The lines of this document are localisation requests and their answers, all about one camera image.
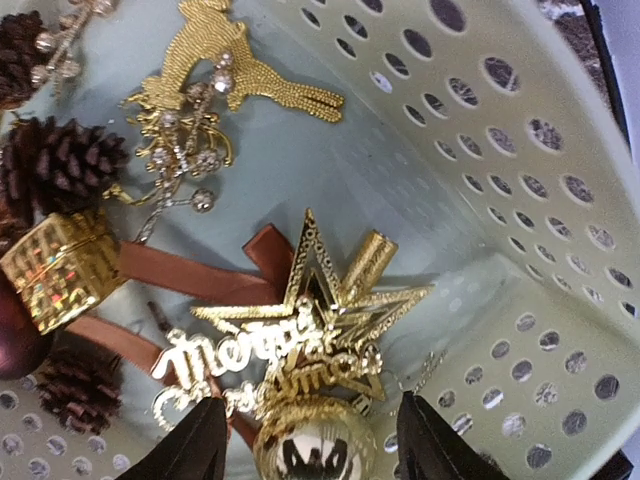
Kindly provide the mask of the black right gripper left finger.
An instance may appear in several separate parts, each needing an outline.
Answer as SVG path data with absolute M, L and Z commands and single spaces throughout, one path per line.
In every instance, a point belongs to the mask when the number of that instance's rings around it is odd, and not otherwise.
M 224 478 L 228 425 L 220 398 L 205 398 L 120 480 Z

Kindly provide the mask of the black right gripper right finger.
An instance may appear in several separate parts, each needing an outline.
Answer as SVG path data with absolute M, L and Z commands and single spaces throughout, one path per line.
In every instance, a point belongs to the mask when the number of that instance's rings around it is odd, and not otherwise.
M 505 475 L 472 449 L 421 396 L 404 392 L 397 414 L 401 479 L 489 480 Z

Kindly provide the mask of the gold Merry Christmas sign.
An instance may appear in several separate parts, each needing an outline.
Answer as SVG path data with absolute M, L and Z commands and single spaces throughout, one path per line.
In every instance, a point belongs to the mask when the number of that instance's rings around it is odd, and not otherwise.
M 152 413 L 165 431 L 176 415 L 208 397 L 220 397 L 226 414 L 264 419 L 279 401 L 327 392 L 353 392 L 372 400 L 386 394 L 379 378 L 382 356 L 374 343 L 338 347 L 335 334 L 300 320 L 232 328 L 219 341 L 173 327 L 151 374 L 175 381 L 154 398 Z

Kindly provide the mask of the gold star tree topper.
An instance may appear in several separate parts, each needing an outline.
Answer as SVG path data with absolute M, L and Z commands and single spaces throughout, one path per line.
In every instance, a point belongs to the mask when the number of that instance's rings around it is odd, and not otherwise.
M 379 291 L 376 285 L 397 245 L 371 231 L 344 277 L 339 277 L 312 211 L 306 211 L 284 291 L 277 304 L 198 306 L 194 316 L 226 333 L 227 371 L 249 355 L 268 367 L 258 400 L 310 395 L 343 387 L 384 400 L 379 337 L 433 290 L 431 285 Z

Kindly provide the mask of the brown bauble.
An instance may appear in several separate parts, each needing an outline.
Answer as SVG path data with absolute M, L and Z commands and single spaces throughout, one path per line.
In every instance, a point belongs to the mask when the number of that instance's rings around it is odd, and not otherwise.
M 17 380 L 35 371 L 51 351 L 54 337 L 42 335 L 13 285 L 1 277 L 1 379 Z

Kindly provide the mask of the brown ribbon bow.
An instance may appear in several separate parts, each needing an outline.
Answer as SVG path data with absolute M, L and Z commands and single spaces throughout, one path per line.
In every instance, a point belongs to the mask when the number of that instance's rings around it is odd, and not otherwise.
M 289 240 L 272 224 L 262 228 L 243 246 L 259 276 L 226 270 L 179 257 L 139 243 L 124 242 L 119 273 L 166 290 L 176 291 L 222 306 L 275 305 L 284 299 L 294 258 Z M 82 315 L 65 328 L 132 363 L 146 375 L 161 355 L 161 348 L 115 323 Z

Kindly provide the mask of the beige plastic basket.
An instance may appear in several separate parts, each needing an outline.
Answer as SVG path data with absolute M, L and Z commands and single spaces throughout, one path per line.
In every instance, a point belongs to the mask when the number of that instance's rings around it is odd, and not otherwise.
M 344 95 L 338 124 L 260 98 L 223 116 L 237 160 L 211 213 L 152 243 L 245 269 L 266 223 L 311 209 L 344 272 L 398 244 L 385 288 L 434 292 L 381 340 L 371 475 L 399 475 L 421 395 L 512 479 L 587 479 L 639 425 L 639 175 L 571 48 L 531 1 L 236 1 L 256 55 Z

